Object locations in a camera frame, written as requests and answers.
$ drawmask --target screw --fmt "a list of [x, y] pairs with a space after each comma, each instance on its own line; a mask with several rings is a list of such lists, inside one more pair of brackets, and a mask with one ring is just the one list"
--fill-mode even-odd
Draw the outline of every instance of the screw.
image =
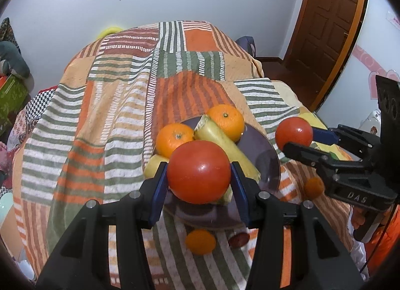
[[140, 195], [141, 194], [139, 191], [132, 191], [131, 193], [129, 193], [129, 197], [132, 199], [137, 199]]
[[271, 196], [267, 191], [261, 191], [258, 195], [263, 200], [266, 200]]
[[307, 208], [307, 209], [311, 209], [314, 207], [314, 203], [312, 203], [310, 200], [305, 200], [303, 202], [303, 205]]
[[96, 200], [89, 200], [88, 202], [86, 202], [86, 206], [91, 209], [94, 208], [96, 206], [97, 202]]

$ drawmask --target door frame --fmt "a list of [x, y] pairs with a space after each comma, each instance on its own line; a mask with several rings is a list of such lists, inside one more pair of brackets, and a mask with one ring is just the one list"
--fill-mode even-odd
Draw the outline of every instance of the door frame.
[[[309, 108], [309, 110], [311, 112], [315, 111], [319, 107], [319, 105], [321, 104], [325, 95], [328, 93], [328, 91], [330, 91], [331, 86], [333, 85], [333, 82], [336, 80], [339, 73], [341, 73], [341, 71], [345, 65], [345, 60], [348, 59], [348, 54], [350, 52], [350, 49], [353, 47], [355, 40], [358, 38], [358, 33], [359, 33], [358, 27], [360, 25], [360, 21], [363, 19], [362, 16], [363, 16], [363, 10], [365, 7], [364, 6], [365, 1], [366, 0], [357, 0], [357, 6], [355, 9], [356, 11], [355, 11], [355, 15], [354, 15], [353, 21], [350, 26], [349, 35], [347, 36], [345, 43], [343, 44], [342, 50], [339, 54], [339, 57], [338, 57], [335, 65], [333, 66], [331, 73], [329, 74], [326, 82], [324, 83], [323, 87], [321, 88], [317, 97], [315, 98], [315, 100], [313, 101], [313, 103], [311, 104], [311, 106]], [[289, 42], [289, 46], [287, 47], [288, 49], [286, 51], [285, 57], [283, 58], [283, 65], [287, 64], [287, 61], [289, 60], [289, 56], [291, 55], [291, 51], [293, 49], [295, 40], [297, 38], [297, 35], [298, 35], [300, 27], [301, 27], [301, 23], [303, 22], [307, 2], [308, 2], [308, 0], [303, 0], [301, 3], [301, 8], [299, 11], [299, 15], [297, 17], [295, 29], [293, 30], [291, 41]]]

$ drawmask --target blanket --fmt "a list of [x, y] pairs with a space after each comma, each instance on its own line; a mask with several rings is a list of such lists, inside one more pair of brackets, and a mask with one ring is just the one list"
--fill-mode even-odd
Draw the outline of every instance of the blanket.
[[[315, 169], [287, 159], [274, 137], [284, 118], [308, 111], [287, 105], [263, 75], [258, 61], [207, 22], [144, 25], [82, 49], [14, 159], [17, 225], [35, 273], [86, 201], [117, 201], [140, 188], [163, 126], [217, 104], [234, 105], [246, 123], [266, 135], [281, 160], [276, 196], [299, 203]], [[349, 206], [324, 195], [315, 204], [350, 250]], [[244, 289], [257, 230], [215, 232], [217, 246], [203, 257], [185, 247], [191, 230], [166, 212], [152, 230], [143, 230], [156, 289]], [[250, 234], [250, 242], [229, 248], [229, 236], [240, 231]], [[110, 280], [119, 286], [115, 236], [111, 226]]]

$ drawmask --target dark red object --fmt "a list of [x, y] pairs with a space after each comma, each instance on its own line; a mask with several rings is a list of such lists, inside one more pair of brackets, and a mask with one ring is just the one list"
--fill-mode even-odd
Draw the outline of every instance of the dark red object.
[[280, 150], [283, 150], [284, 145], [288, 142], [295, 142], [306, 147], [313, 142], [311, 125], [298, 116], [284, 119], [276, 130], [275, 142]]
[[250, 240], [250, 235], [247, 232], [240, 232], [227, 241], [231, 248], [240, 248], [246, 245]]
[[167, 178], [171, 191], [179, 199], [205, 204], [217, 201], [231, 181], [229, 159], [217, 144], [194, 140], [177, 147], [172, 153]]

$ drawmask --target purple plate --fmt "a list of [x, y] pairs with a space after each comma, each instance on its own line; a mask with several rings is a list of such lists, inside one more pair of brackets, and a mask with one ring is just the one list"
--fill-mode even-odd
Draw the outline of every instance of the purple plate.
[[[200, 117], [183, 121], [194, 129]], [[277, 153], [268, 139], [256, 128], [246, 124], [237, 146], [261, 173], [261, 190], [275, 193], [281, 180], [281, 167]], [[227, 205], [191, 204], [178, 199], [170, 190], [165, 197], [164, 209], [196, 228], [231, 229], [242, 225], [235, 198]]]

